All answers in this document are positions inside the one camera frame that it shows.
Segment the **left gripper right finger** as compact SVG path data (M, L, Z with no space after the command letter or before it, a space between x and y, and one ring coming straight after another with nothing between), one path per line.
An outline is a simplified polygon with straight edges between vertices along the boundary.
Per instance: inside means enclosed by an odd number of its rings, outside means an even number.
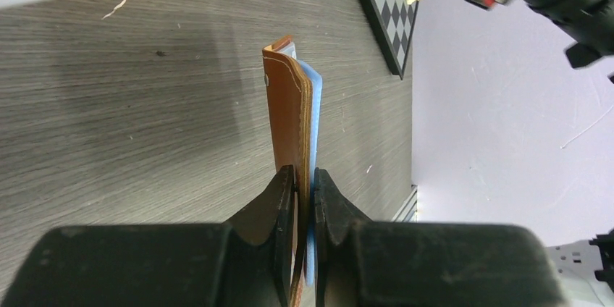
M378 222L315 173L318 306L564 306L547 253L501 224Z

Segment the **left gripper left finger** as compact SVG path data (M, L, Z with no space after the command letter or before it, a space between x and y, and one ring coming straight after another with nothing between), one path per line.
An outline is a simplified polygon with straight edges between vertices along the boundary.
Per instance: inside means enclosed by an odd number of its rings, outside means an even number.
M288 306L295 173L222 223L66 226L48 231L3 306Z

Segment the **brown leather card holder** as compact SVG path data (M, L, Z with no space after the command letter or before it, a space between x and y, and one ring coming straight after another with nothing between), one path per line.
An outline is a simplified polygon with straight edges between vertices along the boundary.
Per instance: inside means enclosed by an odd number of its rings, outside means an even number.
M311 220L323 80L313 67L297 57L291 35L264 47L262 57L275 166L278 169L292 166L298 189L289 304L299 306L303 286L315 280Z

